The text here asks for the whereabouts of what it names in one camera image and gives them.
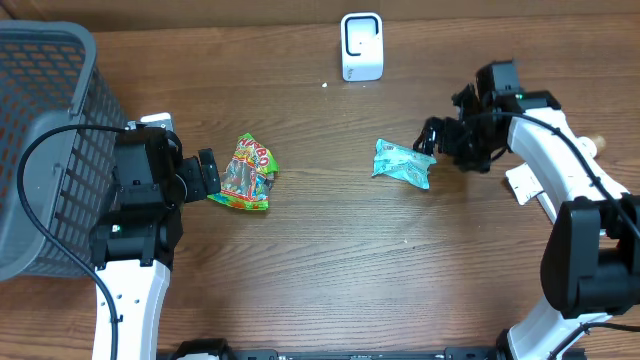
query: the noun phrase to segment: laundry basket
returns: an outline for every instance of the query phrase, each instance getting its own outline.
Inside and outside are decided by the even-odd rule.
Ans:
[[[0,21],[0,280],[82,275],[27,218],[16,172],[26,147],[48,130],[70,124],[124,127],[127,119],[95,63],[95,41],[79,25]],[[36,215],[87,263],[89,230],[109,198],[114,138],[90,130],[54,135],[25,169]]]

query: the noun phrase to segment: blue plastic packet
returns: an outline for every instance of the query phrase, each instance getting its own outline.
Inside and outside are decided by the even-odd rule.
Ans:
[[[425,154],[378,139],[376,156],[373,158],[373,174],[385,174],[398,180],[404,180],[421,189],[429,189],[429,165],[436,159]]]

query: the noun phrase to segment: wall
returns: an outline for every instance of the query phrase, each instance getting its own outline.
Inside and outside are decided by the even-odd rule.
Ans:
[[[92,31],[337,23],[372,10],[385,20],[640,12],[637,0],[0,0],[20,19]]]

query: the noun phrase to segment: green snack wrapper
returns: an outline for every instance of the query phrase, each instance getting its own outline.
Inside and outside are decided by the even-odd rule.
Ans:
[[[246,133],[238,138],[233,158],[220,176],[222,190],[209,198],[237,209],[267,210],[269,191],[279,171],[271,151]]]

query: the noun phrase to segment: light blue packet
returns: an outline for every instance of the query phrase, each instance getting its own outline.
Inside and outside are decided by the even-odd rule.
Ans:
[[[421,189],[429,189],[429,165],[436,159],[425,154],[378,139],[376,156],[373,158],[373,174],[385,174],[398,180],[404,180]]]

